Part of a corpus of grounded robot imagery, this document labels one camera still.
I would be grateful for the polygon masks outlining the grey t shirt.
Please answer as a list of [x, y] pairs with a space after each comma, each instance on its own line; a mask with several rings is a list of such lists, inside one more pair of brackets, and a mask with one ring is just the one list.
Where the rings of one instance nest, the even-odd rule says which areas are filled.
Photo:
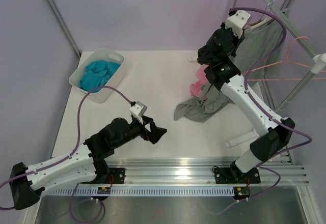
[[[279, 43], [282, 39], [282, 28], [276, 21], [272, 20], [257, 29], [245, 30], [244, 37], [244, 41], [237, 49], [237, 56], [230, 58], [242, 74], [247, 72], [255, 62], [263, 58]], [[279, 61], [282, 48], [280, 46], [271, 56], [262, 61], [260, 66]], [[250, 78], [260, 79], [267, 74], [276, 72], [278, 72], [278, 68], [272, 66], [253, 71]], [[250, 86], [253, 86], [255, 83], [256, 81], [248, 82]], [[178, 104], [175, 108], [173, 119], [177, 121], [185, 117], [191, 121], [203, 123], [232, 102], [229, 97], [211, 85], [204, 96], [200, 95], [199, 98], [192, 96], [190, 99]]]

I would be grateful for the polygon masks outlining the cream hanger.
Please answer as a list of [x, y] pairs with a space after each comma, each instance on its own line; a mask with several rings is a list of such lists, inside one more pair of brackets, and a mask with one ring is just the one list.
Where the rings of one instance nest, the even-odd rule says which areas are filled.
[[[265, 11], [266, 11], [267, 9], [269, 9], [269, 12], [271, 13], [271, 6], [274, 4], [275, 1], [276, 1], [276, 0], [271, 0], [271, 1], [267, 4], [267, 6], [266, 6], [266, 8], [265, 8]], [[257, 28], [261, 27], [262, 25], [264, 25], [264, 24], [266, 24], [266, 23], [269, 23], [270, 21], [273, 20], [273, 19], [272, 19], [271, 17], [269, 17], [269, 16], [266, 17], [266, 18], [263, 18], [264, 15], [265, 15], [265, 14], [262, 14], [261, 17], [260, 17], [260, 19], [259, 19], [258, 21], [253, 22], [253, 23], [250, 23], [250, 24], [247, 24], [247, 25], [245, 26], [244, 29], [245, 29], [245, 30], [247, 30], [247, 29], [254, 30], [254, 29], [257, 29]]]

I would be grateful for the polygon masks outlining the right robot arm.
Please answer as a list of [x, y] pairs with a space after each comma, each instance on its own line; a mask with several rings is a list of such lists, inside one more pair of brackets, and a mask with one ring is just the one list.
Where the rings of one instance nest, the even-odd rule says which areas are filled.
[[292, 119], [280, 117], [245, 85], [244, 76], [229, 58], [235, 55], [241, 41], [241, 37], [234, 35], [231, 29], [222, 26], [198, 50], [197, 58], [199, 64], [207, 66], [204, 73], [208, 82], [239, 107], [258, 134], [249, 149], [225, 172], [235, 182], [243, 181], [249, 171], [283, 149], [289, 143], [295, 127]]

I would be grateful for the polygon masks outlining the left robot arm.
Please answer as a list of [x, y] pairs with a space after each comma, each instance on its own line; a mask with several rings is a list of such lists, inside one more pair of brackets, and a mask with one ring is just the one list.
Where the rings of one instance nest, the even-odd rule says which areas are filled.
[[128, 123], [116, 118], [77, 147], [73, 155], [64, 154], [35, 165], [18, 163], [12, 167], [9, 183], [15, 210], [36, 204], [53, 191], [79, 183], [103, 183], [111, 171], [106, 158], [137, 137], [152, 144], [167, 133], [154, 120], [143, 116], [142, 122]]

